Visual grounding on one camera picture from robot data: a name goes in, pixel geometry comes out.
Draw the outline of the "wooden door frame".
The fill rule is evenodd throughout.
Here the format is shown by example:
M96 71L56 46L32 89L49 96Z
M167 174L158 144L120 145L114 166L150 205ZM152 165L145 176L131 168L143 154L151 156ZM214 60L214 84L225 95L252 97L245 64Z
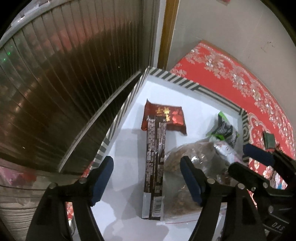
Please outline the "wooden door frame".
M158 68L160 69L165 70L168 66L168 58L171 50L179 3L180 1L178 0L166 1L158 58Z

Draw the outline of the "striped white storage box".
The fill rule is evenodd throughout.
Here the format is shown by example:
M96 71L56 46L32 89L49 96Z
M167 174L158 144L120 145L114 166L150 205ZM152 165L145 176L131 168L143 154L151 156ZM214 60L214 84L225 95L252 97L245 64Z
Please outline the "striped white storage box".
M104 240L188 240L201 209L182 214L188 192L180 159L187 155L206 176L221 179L244 162L247 112L202 85L147 68L120 107L95 162L111 158L112 174L91 209Z

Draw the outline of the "metal roller shutter door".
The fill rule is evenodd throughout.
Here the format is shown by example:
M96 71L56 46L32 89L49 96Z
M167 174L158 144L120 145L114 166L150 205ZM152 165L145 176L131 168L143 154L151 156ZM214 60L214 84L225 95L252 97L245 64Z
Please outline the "metal roller shutter door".
M159 1L1 1L1 240L79 179L151 64Z

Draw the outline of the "black green snack packet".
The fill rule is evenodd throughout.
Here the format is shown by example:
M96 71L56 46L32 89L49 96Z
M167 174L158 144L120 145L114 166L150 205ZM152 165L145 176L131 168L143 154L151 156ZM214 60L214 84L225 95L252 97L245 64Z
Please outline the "black green snack packet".
M230 147L234 148L239 137L236 128L229 122L225 114L218 113L218 126L209 133L209 142L224 141Z

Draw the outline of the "white silver snack packet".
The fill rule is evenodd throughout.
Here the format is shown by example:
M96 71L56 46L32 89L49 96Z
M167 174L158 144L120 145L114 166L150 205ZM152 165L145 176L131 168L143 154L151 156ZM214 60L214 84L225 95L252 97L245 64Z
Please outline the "white silver snack packet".
M242 158L237 154L237 152L226 142L217 141L214 142L214 148L218 155L228 164L231 165L234 162L239 162L243 164Z

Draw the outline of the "dark green snack packet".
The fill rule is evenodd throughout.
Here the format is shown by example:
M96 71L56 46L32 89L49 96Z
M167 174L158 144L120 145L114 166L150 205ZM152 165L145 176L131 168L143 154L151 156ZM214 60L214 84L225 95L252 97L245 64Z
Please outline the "dark green snack packet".
M276 148L274 134L268 133L268 132L263 132L263 139L264 139L264 146L265 146L266 150Z

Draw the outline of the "dark chocolate bar packet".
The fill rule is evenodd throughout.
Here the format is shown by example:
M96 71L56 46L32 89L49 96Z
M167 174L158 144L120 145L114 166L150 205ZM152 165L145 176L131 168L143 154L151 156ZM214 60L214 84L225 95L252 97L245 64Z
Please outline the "dark chocolate bar packet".
M161 220L166 128L167 123L164 117L155 115L147 117L142 219Z

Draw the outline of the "red snack packet in box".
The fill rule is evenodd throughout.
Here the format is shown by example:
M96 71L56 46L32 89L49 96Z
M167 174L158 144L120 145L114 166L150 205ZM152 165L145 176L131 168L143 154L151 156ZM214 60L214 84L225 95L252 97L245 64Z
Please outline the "red snack packet in box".
M166 129L168 131L178 131L187 135L184 112L181 106L161 105L151 103L147 100L144 106L144 116L141 129L147 130L147 117L149 115L161 116L166 119Z

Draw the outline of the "red floral tablecloth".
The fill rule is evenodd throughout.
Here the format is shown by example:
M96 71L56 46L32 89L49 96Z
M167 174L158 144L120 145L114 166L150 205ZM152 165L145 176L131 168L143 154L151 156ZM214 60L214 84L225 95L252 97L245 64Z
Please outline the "red floral tablecloth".
M295 158L294 129L265 85L236 58L215 45L201 41L170 72L203 85L247 111L249 142L265 148L265 132L276 146Z

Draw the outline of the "clear bag of nuts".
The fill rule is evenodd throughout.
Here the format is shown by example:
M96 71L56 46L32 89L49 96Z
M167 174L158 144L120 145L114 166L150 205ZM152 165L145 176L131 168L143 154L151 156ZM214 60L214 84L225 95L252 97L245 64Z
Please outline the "clear bag of nuts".
M194 142L169 151L164 162L165 222L195 220L202 210L207 179L234 184L228 168L238 160L236 151L225 141Z

